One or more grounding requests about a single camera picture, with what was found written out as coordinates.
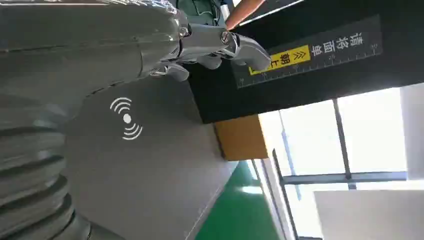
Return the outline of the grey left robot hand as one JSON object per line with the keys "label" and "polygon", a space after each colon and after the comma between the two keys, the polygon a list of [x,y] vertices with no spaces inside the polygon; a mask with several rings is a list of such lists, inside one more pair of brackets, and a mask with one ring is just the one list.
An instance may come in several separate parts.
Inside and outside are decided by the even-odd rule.
{"label": "grey left robot hand", "polygon": [[150,76],[184,81],[184,63],[265,70],[270,55],[223,26],[192,23],[167,0],[3,0],[0,127],[51,128],[83,99]]}

